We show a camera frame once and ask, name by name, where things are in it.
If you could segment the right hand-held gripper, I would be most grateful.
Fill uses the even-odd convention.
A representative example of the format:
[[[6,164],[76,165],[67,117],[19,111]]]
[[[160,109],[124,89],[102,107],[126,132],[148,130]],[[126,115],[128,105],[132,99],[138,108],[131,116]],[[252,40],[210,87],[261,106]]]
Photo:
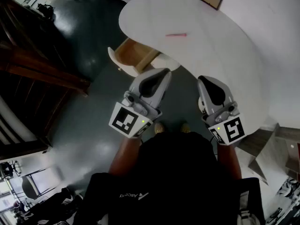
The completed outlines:
[[[245,137],[244,118],[229,87],[209,76],[198,76],[202,120],[221,145],[231,145]]]

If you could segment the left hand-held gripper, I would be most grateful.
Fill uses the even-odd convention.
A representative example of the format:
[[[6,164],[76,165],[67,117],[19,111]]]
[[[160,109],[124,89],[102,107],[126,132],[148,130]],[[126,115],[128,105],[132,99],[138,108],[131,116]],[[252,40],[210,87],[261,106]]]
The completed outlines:
[[[115,104],[109,126],[127,138],[140,137],[162,115],[159,105],[172,78],[168,68],[156,68],[138,75]]]

